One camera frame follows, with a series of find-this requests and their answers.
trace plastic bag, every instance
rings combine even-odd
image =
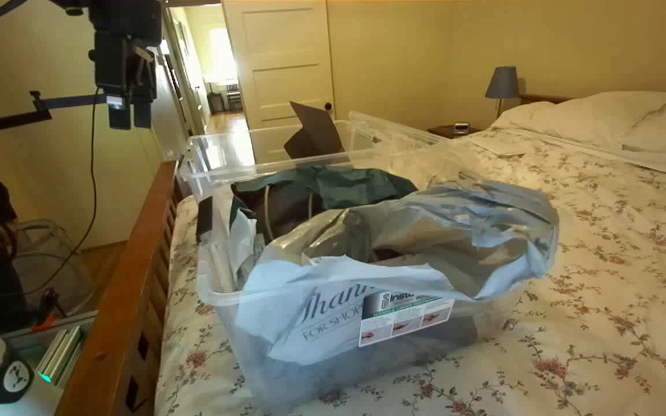
[[[209,249],[223,255],[239,237],[216,233]],[[406,330],[421,330],[425,316],[439,323],[499,299],[546,274],[556,247],[549,198],[505,182],[451,182],[326,210],[264,247],[235,299],[235,326],[264,340],[274,361],[314,366],[365,346],[369,336],[388,340],[391,316],[414,314]]]

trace wooden bed frame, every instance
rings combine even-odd
[[[178,198],[173,162],[164,162],[101,300],[58,414],[153,414]]]

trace wall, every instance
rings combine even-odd
[[[185,12],[188,12],[201,75],[212,76],[223,68],[223,63],[217,63],[217,56],[212,54],[213,50],[212,31],[228,28],[223,6],[221,5],[185,6]]]
[[[328,0],[339,115],[445,121],[454,0]]]
[[[207,118],[212,115],[212,103],[209,103],[209,93],[207,93],[207,84],[201,76],[201,64],[200,64],[188,9],[195,9],[195,6],[168,9],[168,19],[172,19],[172,23],[168,26],[168,38],[172,39],[170,43],[176,43],[173,58],[178,68],[178,84],[185,90],[185,114],[192,121],[192,135],[201,135]]]
[[[496,121],[486,87],[516,64],[526,93],[666,90],[666,2],[456,0],[447,121]]]
[[[89,19],[52,2],[27,2],[0,19],[0,115],[34,112],[28,90],[44,98],[96,90]],[[150,130],[114,131],[98,112],[101,220],[89,246],[125,240],[161,162]],[[53,121],[0,131],[0,180],[21,220],[57,220],[73,240],[91,216],[91,107],[57,108]]]

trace doorway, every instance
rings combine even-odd
[[[249,131],[239,68],[235,60],[223,5],[172,6],[172,19],[185,31],[183,60],[188,78],[205,90],[205,130],[235,137]]]

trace lamp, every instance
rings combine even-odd
[[[519,72],[516,72],[516,68],[496,68],[486,98],[499,100],[497,102],[497,115],[499,115],[505,100],[519,98]]]

